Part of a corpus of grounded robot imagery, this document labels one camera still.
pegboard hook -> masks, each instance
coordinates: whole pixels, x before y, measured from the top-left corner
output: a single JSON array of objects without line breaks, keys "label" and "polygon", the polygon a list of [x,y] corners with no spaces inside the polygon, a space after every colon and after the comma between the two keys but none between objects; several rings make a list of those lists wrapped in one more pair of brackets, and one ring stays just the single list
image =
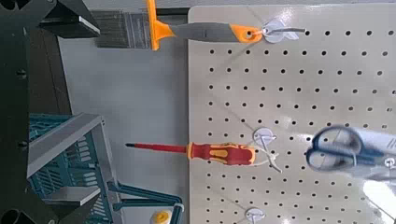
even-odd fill
[{"label": "pegboard hook", "polygon": [[285,23],[279,19],[273,19],[266,23],[262,30],[255,34],[263,34],[266,41],[270,43],[278,43],[284,37],[291,40],[297,40],[299,37],[296,33],[305,33],[306,29],[286,27]]},{"label": "pegboard hook", "polygon": [[267,156],[267,161],[263,161],[261,163],[253,164],[253,165],[262,165],[264,163],[270,162],[271,167],[274,168],[276,171],[282,174],[282,170],[276,165],[275,160],[279,154],[271,154],[268,150],[267,145],[270,144],[272,141],[276,140],[276,136],[272,133],[272,131],[268,128],[259,128],[254,131],[253,135],[253,142],[259,147],[259,149],[265,153]]},{"label": "pegboard hook", "polygon": [[265,218],[265,214],[264,214],[264,212],[263,212],[261,209],[256,208],[256,207],[253,207],[253,208],[249,208],[249,209],[246,211],[245,217],[246,217],[246,219],[247,219],[249,222],[255,224],[256,221],[260,221],[260,220],[262,220],[263,218]]}]

black metal frame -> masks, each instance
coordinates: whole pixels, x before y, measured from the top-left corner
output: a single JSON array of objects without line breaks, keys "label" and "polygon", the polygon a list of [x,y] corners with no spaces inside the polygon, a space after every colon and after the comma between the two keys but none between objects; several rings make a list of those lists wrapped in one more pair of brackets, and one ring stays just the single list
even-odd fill
[{"label": "black metal frame", "polygon": [[59,217],[31,191],[26,180],[29,152],[26,44],[29,32],[42,21],[59,18],[64,22],[46,23],[44,28],[63,37],[98,36],[79,21],[67,22],[75,17],[97,27],[81,0],[0,0],[1,224],[82,223],[91,211],[93,203],[88,202],[68,216]]}]

wall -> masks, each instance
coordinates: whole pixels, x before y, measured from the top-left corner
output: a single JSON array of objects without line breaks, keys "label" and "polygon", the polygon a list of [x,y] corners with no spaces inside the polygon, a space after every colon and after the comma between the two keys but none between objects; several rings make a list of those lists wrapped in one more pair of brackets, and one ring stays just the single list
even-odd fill
[{"label": "wall", "polygon": [[[185,17],[161,18],[184,23]],[[99,49],[91,39],[59,39],[74,114],[104,115],[119,180],[176,194],[189,205],[186,156],[127,148],[126,142],[188,144],[187,41],[161,50]],[[148,223],[154,209],[127,208],[126,223]]]}]

screwdriver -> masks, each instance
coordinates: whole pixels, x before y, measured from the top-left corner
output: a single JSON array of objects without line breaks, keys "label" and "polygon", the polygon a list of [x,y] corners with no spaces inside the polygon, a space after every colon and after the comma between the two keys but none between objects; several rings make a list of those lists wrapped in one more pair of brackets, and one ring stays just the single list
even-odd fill
[{"label": "screwdriver", "polygon": [[251,165],[256,159],[254,147],[238,145],[235,143],[202,145],[189,143],[186,147],[127,143],[125,146],[152,149],[157,151],[187,153],[189,160],[201,158],[206,161],[218,161],[225,165]]}]

paintbrush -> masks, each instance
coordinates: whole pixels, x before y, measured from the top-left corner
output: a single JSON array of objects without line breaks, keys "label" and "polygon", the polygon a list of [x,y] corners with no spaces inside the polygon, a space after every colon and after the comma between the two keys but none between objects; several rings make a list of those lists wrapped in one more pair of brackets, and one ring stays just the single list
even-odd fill
[{"label": "paintbrush", "polygon": [[180,37],[204,42],[255,43],[262,39],[262,27],[219,22],[194,22],[169,25],[157,20],[155,0],[147,0],[148,13],[121,10],[92,11],[99,24],[99,48],[153,49],[160,48],[165,37]]}]

